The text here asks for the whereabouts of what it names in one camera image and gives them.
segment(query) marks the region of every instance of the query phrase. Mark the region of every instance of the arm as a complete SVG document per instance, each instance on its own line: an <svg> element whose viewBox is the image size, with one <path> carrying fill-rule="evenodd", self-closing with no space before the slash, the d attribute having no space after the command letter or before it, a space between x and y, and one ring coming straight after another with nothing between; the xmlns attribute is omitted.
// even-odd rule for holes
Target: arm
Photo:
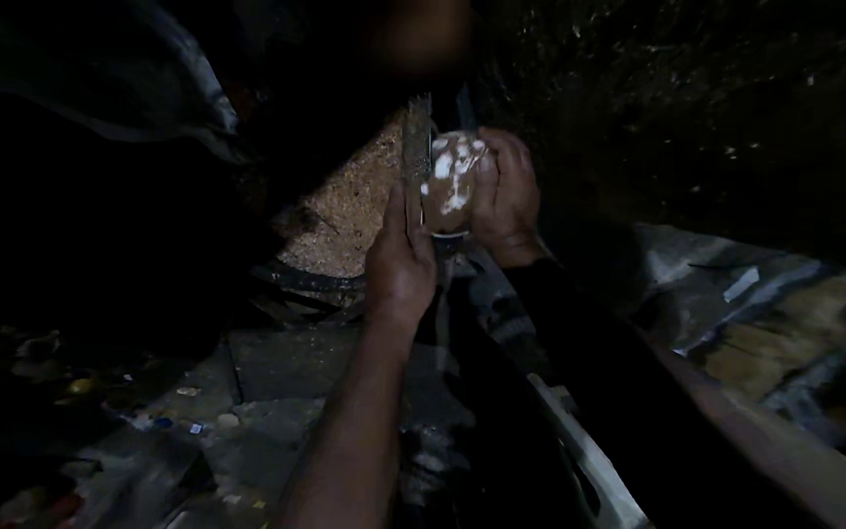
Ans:
<svg viewBox="0 0 846 529"><path fill-rule="evenodd" d="M686 361L649 346L545 258L534 235L540 197L527 148L509 133L479 132L496 157L483 158L476 174L473 232L521 298L580 423L646 515L659 527L746 526L761 512L810 522L789 487L752 457L773 451L770 437L739 420Z"/></svg>
<svg viewBox="0 0 846 529"><path fill-rule="evenodd" d="M285 493L280 527L383 527L398 473L403 370L436 289L436 263L418 204L394 186L368 252L368 312L357 351L330 395L300 471Z"/></svg>

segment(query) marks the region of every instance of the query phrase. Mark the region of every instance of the person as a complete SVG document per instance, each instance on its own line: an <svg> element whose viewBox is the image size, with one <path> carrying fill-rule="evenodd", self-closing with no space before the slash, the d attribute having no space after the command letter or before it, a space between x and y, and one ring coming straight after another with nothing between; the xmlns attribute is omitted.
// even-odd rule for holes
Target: person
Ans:
<svg viewBox="0 0 846 529"><path fill-rule="evenodd" d="M760 519L773 525L845 524L846 506L836 501L840 496L832 495L830 485L828 494L812 487L814 478L807 474L815 472L807 464L811 458L793 457L806 453L805 442L775 435L686 361L651 347L583 289L570 291L570 302L562 302L564 290L572 287L535 235L541 199L529 150L521 139L498 129L481 128L479 137L493 155L477 167L472 232L519 295L550 362L577 402L581 425L650 521L658 527L746 527ZM404 367L436 289L430 236L418 220L419 204L407 203L405 195L402 183L391 191L381 233L367 256L367 315L360 343L288 484L280 527L388 523L399 471ZM485 344L469 347L482 350ZM492 402L516 407L517 399L529 398L524 392L503 392L507 402ZM517 430L508 435L538 435L531 428ZM498 436L486 444L504 442L510 441ZM500 513L498 520L553 525L556 516L544 519L542 514L559 500L538 490L544 490L542 481L556 480L538 478L533 464L522 465L527 469L522 474L511 470L516 466L493 475L509 480L494 487L499 492L491 508ZM839 487L846 488L846 481Z"/></svg>

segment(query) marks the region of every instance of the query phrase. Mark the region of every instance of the debris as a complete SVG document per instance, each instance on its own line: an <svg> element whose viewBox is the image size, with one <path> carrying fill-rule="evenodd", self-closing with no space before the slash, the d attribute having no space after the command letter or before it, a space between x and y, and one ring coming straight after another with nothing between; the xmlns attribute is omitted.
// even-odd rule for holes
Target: debris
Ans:
<svg viewBox="0 0 846 529"><path fill-rule="evenodd" d="M222 413L217 416L217 425L222 428L236 428L241 426L241 420L233 413Z"/></svg>
<svg viewBox="0 0 846 529"><path fill-rule="evenodd" d="M759 267L758 266L751 266L742 276L740 279L736 280L736 283L730 285L730 287L724 291L723 293L723 301L730 303L731 301L735 300L741 294L746 292L746 290L753 286L754 284L758 283L759 281Z"/></svg>
<svg viewBox="0 0 846 529"><path fill-rule="evenodd" d="M123 417L126 419L126 422L140 432L147 432L148 430L152 429L152 426L155 424L152 421L152 417L149 416L148 413L140 413L135 416L135 419L129 419L127 417Z"/></svg>
<svg viewBox="0 0 846 529"><path fill-rule="evenodd" d="M76 379L70 383L68 386L68 393L73 393L75 395L82 395L84 393L90 392L93 389L93 380L92 379Z"/></svg>
<svg viewBox="0 0 846 529"><path fill-rule="evenodd" d="M64 366L56 360L43 362L19 360L12 366L11 374L24 379L32 379L37 384L47 380L60 379L64 374Z"/></svg>

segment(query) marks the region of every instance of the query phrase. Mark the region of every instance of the dark fabric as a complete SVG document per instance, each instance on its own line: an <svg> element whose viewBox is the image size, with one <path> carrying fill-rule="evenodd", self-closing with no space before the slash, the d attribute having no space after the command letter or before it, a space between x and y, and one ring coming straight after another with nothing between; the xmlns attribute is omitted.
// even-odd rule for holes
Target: dark fabric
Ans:
<svg viewBox="0 0 846 529"><path fill-rule="evenodd" d="M627 322L552 261L506 270L579 421L658 527L820 526L698 410Z"/></svg>

